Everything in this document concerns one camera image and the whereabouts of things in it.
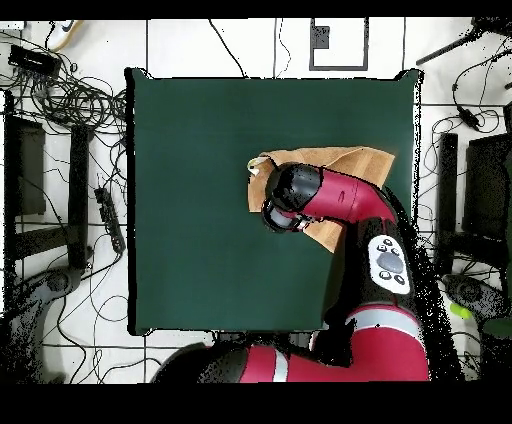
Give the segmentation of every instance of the green mat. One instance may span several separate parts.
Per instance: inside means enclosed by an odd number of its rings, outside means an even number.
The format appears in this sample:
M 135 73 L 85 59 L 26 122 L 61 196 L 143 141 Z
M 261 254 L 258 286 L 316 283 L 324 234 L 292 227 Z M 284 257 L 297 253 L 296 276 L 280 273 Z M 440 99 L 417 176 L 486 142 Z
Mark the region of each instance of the green mat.
M 248 212 L 247 162 L 277 149 L 385 150 L 396 155 L 386 184 L 409 211 L 419 73 L 398 81 L 153 80 L 131 73 L 136 312 L 130 325 L 319 328 L 331 254 L 302 234 L 271 233 Z

